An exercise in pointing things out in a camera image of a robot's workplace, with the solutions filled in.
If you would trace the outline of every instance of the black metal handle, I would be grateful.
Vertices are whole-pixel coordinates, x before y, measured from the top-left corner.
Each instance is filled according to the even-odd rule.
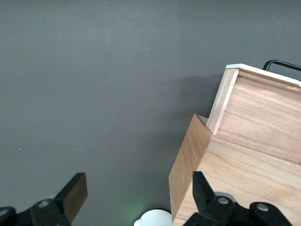
[[[281,60],[269,60],[268,62],[265,63],[265,65],[263,67],[263,70],[268,71],[269,67],[272,64],[280,65],[280,66],[283,66],[283,67],[288,67],[288,68],[291,68],[291,69],[294,69],[294,70],[297,70],[297,71],[301,72],[301,67],[300,66],[293,65],[293,64],[281,61]]]

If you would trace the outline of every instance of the white round object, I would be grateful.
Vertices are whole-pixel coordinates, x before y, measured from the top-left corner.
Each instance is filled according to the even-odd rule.
[[[150,210],[134,222],[134,226],[174,226],[171,214],[165,210]]]

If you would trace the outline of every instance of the wooden box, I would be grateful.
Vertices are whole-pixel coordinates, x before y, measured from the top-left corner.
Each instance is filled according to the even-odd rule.
[[[173,224],[197,212],[192,173],[200,170],[215,192],[246,208],[269,202],[301,225],[300,85],[246,65],[227,66],[208,127],[193,116],[170,172]]]

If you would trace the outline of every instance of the silver bolt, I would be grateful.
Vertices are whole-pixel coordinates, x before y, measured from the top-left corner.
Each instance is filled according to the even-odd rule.
[[[228,204],[229,200],[224,198],[224,197],[221,197],[221,198],[218,199],[218,202],[220,204]]]
[[[256,208],[261,210],[261,211],[264,211],[264,212],[269,210],[269,208],[266,205],[262,204],[262,203],[257,204]]]
[[[0,217],[4,216],[7,213],[8,213],[8,209],[1,210],[0,211]]]
[[[40,203],[38,204],[39,208],[43,208],[45,206],[47,206],[50,203],[50,200],[44,199],[42,201],[40,201]]]

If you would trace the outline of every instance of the gray wall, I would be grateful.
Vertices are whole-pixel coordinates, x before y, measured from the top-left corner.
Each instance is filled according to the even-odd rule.
[[[228,64],[301,65],[300,9],[0,1],[0,205],[22,211],[83,171],[89,195],[74,226],[169,210],[167,177],[192,115],[209,115]]]

